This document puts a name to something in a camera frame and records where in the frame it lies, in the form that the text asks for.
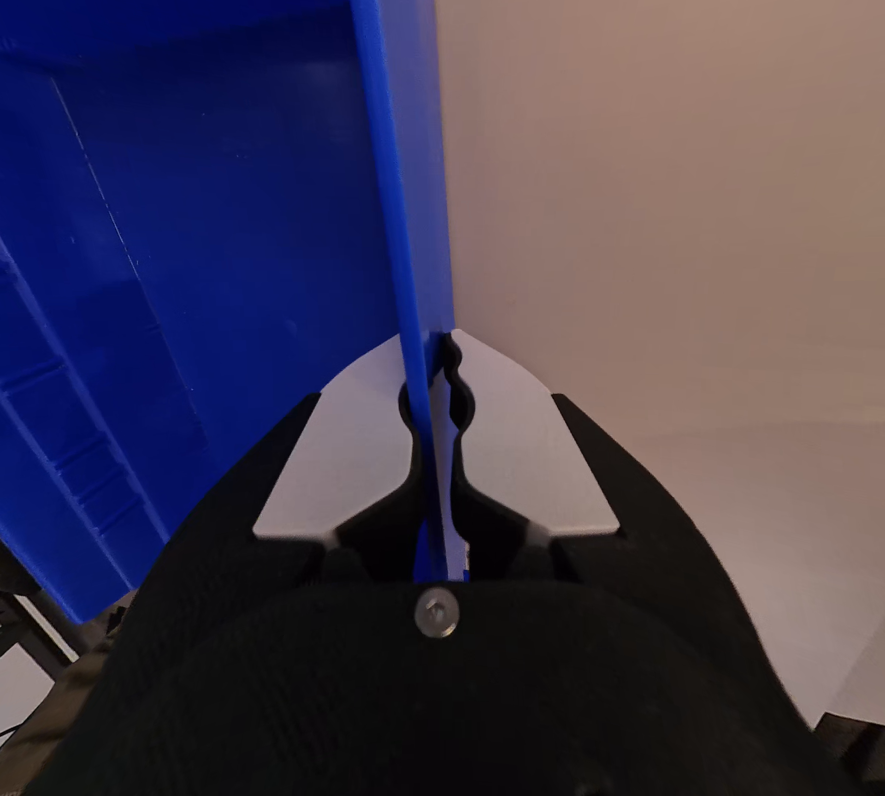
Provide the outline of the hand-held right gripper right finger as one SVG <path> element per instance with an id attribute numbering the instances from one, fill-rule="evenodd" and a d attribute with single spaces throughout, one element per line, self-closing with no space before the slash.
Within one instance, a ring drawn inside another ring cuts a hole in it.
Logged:
<path id="1" fill-rule="evenodd" d="M 462 329 L 443 343 L 457 433 L 451 518 L 472 581 L 507 576 L 524 547 L 612 536 L 619 520 L 553 393 L 531 372 Z"/>

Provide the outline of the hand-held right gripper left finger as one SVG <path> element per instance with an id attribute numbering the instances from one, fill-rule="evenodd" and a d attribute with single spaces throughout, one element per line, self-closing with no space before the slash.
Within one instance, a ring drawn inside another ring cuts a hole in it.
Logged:
<path id="1" fill-rule="evenodd" d="M 322 389 L 253 533 L 352 550 L 374 580 L 413 580 L 423 463 L 395 335 Z"/>

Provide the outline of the blue plastic bin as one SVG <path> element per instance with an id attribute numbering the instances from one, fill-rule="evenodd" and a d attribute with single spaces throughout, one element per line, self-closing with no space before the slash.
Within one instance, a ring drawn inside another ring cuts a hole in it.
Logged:
<path id="1" fill-rule="evenodd" d="M 435 0 L 2 0 L 2 541 L 77 623 L 389 339 L 454 326 Z"/>

